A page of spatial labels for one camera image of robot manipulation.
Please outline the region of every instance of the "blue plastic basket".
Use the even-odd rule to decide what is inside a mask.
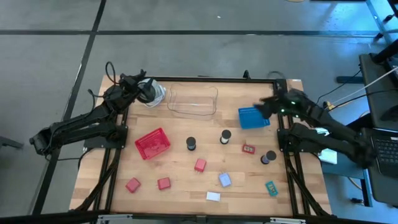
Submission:
[[[238,112],[242,129],[263,128],[270,125],[269,120],[264,119],[260,111],[254,107],[239,108]]]

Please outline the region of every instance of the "gray floor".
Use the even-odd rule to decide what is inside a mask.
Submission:
[[[373,2],[382,18],[390,14],[386,2]],[[99,4],[94,0],[3,0],[0,29],[91,29]],[[388,26],[396,29],[398,21],[394,19]],[[99,29],[377,30],[377,26],[363,2],[113,0],[105,7]],[[25,143],[22,150],[0,150],[0,217],[29,212],[46,163],[28,139],[61,119],[87,40],[84,35],[0,36],[0,135]],[[316,100],[338,86],[336,76],[359,70],[359,54],[383,47],[383,41],[374,44],[369,38],[97,36],[73,115],[90,109],[86,90],[98,91],[108,60],[114,62],[117,73],[135,74],[143,68],[154,76],[241,77],[247,69],[253,78],[267,78],[269,71],[278,70],[286,78],[302,79],[305,92]],[[347,85],[324,100],[337,100],[361,87]],[[333,116],[346,124],[367,110],[363,98],[334,110]],[[82,142],[65,146],[60,157],[79,156],[81,149]],[[76,161],[58,163],[45,213],[67,211],[76,174]],[[361,192],[346,178],[325,175],[325,181],[332,211],[338,217],[398,220],[398,210],[383,203],[374,202],[373,208],[350,203],[349,198],[361,197]]]

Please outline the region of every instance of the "wooden table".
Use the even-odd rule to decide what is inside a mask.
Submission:
[[[170,86],[175,82],[160,82],[167,89],[167,96],[159,106],[147,108],[140,102],[130,106],[127,125],[129,134],[122,150],[116,185],[111,206],[112,212],[124,213],[179,213],[208,215],[292,215],[289,189],[283,155],[279,152],[276,115],[270,117],[271,125],[261,129],[240,128],[238,108],[252,106],[260,97],[271,96],[272,85],[266,83],[205,83],[181,82],[192,86],[200,95],[205,86],[218,89],[217,110],[211,119],[187,119],[175,116],[168,110]],[[302,89],[300,80],[289,80],[289,86]],[[100,93],[112,83],[103,78]],[[142,160],[134,141],[145,134],[163,128],[171,143],[170,149]],[[227,145],[220,144],[221,132],[228,129],[232,137]],[[193,136],[197,140],[195,151],[188,151],[185,140]],[[256,147],[254,155],[242,152],[243,144]],[[277,154],[268,165],[260,163],[267,151]],[[85,156],[75,184],[70,208],[82,203],[98,181],[104,150],[95,149]],[[301,153],[306,185],[323,209],[331,212],[319,160],[313,155]],[[203,173],[195,172],[198,158],[207,165]],[[218,176],[227,172],[232,186],[222,188]],[[125,184],[137,178],[141,186],[134,194]],[[157,180],[170,177],[171,188],[159,190]],[[265,183],[273,180],[279,194],[271,197]],[[221,201],[206,200],[206,192],[220,192]],[[302,212],[300,191],[296,188],[299,210]],[[101,198],[104,207],[106,194]]]

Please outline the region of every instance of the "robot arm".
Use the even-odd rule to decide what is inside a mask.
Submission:
[[[111,140],[122,138],[122,131],[119,130],[121,127],[114,123],[117,115],[135,99],[149,103],[155,98],[153,80],[140,83],[145,79],[145,75],[146,72],[143,70],[134,76],[121,74],[119,83],[115,83],[104,92],[104,101],[92,111],[42,129],[29,139],[36,153],[47,156],[63,145],[97,136]]]
[[[280,130],[279,137],[298,151],[320,152],[330,148],[347,155],[361,167],[368,167],[376,158],[371,143],[349,127],[334,120],[329,112],[309,100],[304,92],[290,90],[261,99],[263,104],[254,105],[265,119],[273,113],[282,113],[300,118],[313,128],[325,128],[330,135],[318,134],[316,130],[294,123],[289,130]]]

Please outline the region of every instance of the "red basket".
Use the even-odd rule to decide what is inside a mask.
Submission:
[[[162,128],[145,135],[136,141],[136,146],[143,159],[150,159],[170,147],[170,142]]]

